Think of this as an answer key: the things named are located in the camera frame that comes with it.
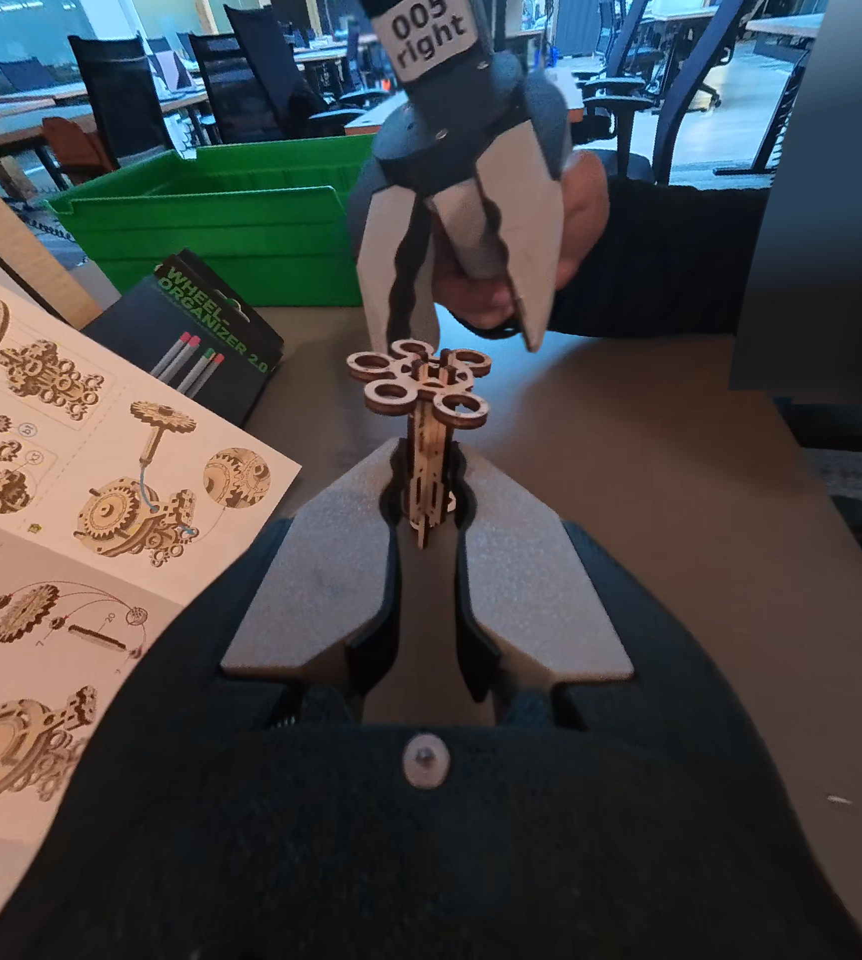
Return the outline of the green plastic bin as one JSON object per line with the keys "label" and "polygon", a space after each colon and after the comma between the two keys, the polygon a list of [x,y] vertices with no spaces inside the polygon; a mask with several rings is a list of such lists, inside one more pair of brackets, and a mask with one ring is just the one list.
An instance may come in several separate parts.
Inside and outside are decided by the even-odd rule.
{"label": "green plastic bin", "polygon": [[172,150],[48,206],[125,294],[190,250],[254,307],[360,307],[345,221],[373,136]]}

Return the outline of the long wooden desk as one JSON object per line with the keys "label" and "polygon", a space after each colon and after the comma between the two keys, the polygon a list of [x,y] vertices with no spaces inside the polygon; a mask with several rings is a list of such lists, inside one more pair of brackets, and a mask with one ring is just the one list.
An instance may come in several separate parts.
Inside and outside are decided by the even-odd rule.
{"label": "long wooden desk", "polygon": [[57,117],[75,123],[88,134],[96,134],[98,126],[83,83],[55,88],[51,97],[39,101],[0,103],[0,186],[17,202],[35,200],[39,189],[17,162],[30,152],[37,157],[57,189],[66,187],[64,175],[52,155],[44,134],[43,122]]}

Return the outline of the wooden flower-head model part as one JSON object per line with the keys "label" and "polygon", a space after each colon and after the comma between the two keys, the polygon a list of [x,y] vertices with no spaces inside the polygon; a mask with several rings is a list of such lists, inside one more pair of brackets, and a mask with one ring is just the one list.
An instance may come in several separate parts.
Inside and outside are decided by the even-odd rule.
{"label": "wooden flower-head model part", "polygon": [[387,353],[360,351],[345,363],[352,378],[365,384],[370,411],[408,417],[405,503],[416,545],[424,548],[430,532],[456,507],[453,436],[485,425],[489,405],[474,386],[489,375],[492,359],[471,348],[435,354],[427,342],[403,339],[392,342]]}

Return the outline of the dark model kit box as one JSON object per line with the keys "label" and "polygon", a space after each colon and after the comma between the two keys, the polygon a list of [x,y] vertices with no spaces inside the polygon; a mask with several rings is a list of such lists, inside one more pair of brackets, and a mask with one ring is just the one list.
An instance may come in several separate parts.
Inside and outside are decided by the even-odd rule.
{"label": "dark model kit box", "polygon": [[85,334],[236,426],[284,352],[275,329],[189,249],[165,257]]}

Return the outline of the person's right hand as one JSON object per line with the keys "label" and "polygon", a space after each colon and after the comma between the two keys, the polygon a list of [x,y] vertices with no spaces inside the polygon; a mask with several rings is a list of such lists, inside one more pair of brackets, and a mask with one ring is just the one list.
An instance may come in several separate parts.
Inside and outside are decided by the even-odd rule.
{"label": "person's right hand", "polygon": [[[563,228],[557,263],[556,290],[578,273],[583,261],[602,239],[609,215],[607,177],[603,161],[592,150],[574,150],[560,180]],[[480,331],[502,327],[513,314],[507,282],[473,280],[456,258],[441,222],[433,218],[435,264],[433,292],[442,305],[466,326]]]}

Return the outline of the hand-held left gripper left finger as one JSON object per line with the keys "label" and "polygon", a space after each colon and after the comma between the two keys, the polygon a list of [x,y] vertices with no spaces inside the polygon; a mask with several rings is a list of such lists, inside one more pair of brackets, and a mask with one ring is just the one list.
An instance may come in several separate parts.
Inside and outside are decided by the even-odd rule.
{"label": "hand-held left gripper left finger", "polygon": [[398,648],[402,441],[392,439],[297,512],[221,668],[358,696]]}

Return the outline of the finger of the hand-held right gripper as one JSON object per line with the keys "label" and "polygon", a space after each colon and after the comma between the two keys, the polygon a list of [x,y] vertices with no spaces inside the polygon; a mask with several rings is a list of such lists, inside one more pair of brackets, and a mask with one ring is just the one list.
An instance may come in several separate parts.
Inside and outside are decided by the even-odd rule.
{"label": "finger of the hand-held right gripper", "polygon": [[485,200],[496,210],[496,234],[526,346],[544,340],[556,291],[560,185],[549,171],[530,119],[502,131],[476,161]]}
{"label": "finger of the hand-held right gripper", "polygon": [[434,265],[432,218],[424,201],[397,185],[374,193],[356,260],[373,350],[387,354],[401,340],[437,349]]}

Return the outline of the assembly instruction sheet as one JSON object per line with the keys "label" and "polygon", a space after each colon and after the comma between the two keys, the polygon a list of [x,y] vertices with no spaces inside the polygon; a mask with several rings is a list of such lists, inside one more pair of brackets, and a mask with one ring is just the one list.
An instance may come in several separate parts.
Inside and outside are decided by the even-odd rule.
{"label": "assembly instruction sheet", "polygon": [[129,675],[300,470],[0,285],[0,913]]}

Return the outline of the blue-framed office chair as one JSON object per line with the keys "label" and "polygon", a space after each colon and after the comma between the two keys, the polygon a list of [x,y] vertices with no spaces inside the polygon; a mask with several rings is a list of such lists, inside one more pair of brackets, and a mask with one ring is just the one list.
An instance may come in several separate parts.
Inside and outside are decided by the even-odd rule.
{"label": "blue-framed office chair", "polygon": [[[747,6],[748,3],[742,1],[720,2],[700,36],[691,45],[687,57],[677,64],[677,72],[663,94],[657,114],[653,156],[650,160],[630,151],[636,114],[654,107],[653,99],[646,92],[646,82],[632,76],[599,76],[588,82],[586,88],[593,95],[584,99],[585,119],[598,119],[597,111],[604,111],[614,121],[612,134],[617,140],[616,150],[594,150],[594,154],[603,162],[608,177],[660,186],[669,183],[683,117],[694,96],[703,87],[707,73],[722,63],[725,51],[733,50],[737,33],[744,28],[741,19]],[[794,68],[785,82],[771,123],[751,166],[723,167],[715,170],[715,175],[744,177],[775,174],[776,165],[770,165],[769,161],[774,149],[783,141],[810,50],[806,46],[797,51],[797,57],[793,59]]]}

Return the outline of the light wooden board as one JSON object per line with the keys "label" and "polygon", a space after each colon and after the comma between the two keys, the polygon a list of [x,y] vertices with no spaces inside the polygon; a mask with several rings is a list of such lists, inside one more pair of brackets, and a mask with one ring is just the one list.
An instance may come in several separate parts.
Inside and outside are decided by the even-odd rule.
{"label": "light wooden board", "polygon": [[34,236],[0,197],[0,282],[21,291],[54,317],[82,330],[103,312],[100,304]]}

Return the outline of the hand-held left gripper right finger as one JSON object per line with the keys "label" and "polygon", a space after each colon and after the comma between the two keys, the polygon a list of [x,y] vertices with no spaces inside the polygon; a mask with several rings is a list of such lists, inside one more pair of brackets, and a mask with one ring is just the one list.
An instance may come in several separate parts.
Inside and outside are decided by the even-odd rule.
{"label": "hand-held left gripper right finger", "polygon": [[458,663],[472,698],[507,681],[549,691],[634,668],[560,516],[460,444]]}

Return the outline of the black office chair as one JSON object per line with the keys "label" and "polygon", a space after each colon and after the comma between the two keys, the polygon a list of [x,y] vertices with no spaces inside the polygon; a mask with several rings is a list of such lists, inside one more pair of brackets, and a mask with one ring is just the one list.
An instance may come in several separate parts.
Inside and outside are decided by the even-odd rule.
{"label": "black office chair", "polygon": [[326,102],[305,80],[269,8],[224,9],[282,138],[342,137],[347,124],[388,101],[389,91],[361,88]]}
{"label": "black office chair", "polygon": [[221,143],[283,139],[269,97],[256,79],[233,32],[189,34]]}
{"label": "black office chair", "polygon": [[173,151],[145,46],[140,37],[68,36],[86,86],[101,143],[120,169]]}

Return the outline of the person's right forearm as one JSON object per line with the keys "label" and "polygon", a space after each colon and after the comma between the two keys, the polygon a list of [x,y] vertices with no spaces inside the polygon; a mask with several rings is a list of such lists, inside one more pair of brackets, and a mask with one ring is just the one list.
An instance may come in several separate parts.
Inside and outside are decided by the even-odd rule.
{"label": "person's right forearm", "polygon": [[549,330],[610,339],[737,332],[771,189],[607,182],[602,238],[556,294]]}

